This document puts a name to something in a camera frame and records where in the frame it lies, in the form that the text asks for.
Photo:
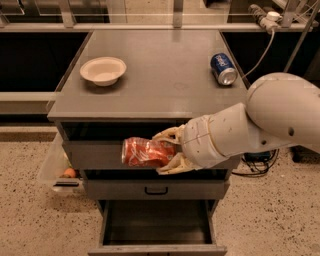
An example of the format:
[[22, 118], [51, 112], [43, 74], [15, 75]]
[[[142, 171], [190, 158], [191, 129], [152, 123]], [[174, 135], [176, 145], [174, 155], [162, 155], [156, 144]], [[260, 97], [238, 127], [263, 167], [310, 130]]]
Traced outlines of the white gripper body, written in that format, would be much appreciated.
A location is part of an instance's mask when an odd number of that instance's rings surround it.
[[214, 145], [209, 120], [209, 115], [191, 119], [181, 135], [182, 152], [195, 169], [212, 168], [226, 160]]

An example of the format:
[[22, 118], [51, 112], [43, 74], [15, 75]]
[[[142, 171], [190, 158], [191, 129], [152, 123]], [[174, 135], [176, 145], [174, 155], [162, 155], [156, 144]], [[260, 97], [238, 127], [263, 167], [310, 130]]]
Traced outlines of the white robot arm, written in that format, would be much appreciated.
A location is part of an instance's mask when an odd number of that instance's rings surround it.
[[153, 138], [182, 149], [157, 170], [160, 175], [212, 168], [243, 153], [296, 145], [319, 153], [320, 88], [289, 73], [271, 73], [249, 87], [245, 102]]

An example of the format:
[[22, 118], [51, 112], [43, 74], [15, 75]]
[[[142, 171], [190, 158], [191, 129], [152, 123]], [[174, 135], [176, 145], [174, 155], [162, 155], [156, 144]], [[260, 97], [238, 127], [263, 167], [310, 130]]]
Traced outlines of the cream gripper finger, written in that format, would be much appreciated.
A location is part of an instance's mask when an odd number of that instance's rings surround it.
[[181, 125], [179, 127], [171, 127], [171, 128], [165, 129], [157, 133], [156, 135], [154, 135], [152, 139], [155, 141], [166, 141], [169, 143], [179, 145], [184, 128], [185, 126]]
[[159, 175], [173, 175], [197, 170], [198, 165], [191, 162], [183, 153], [177, 153], [171, 161], [156, 171]]

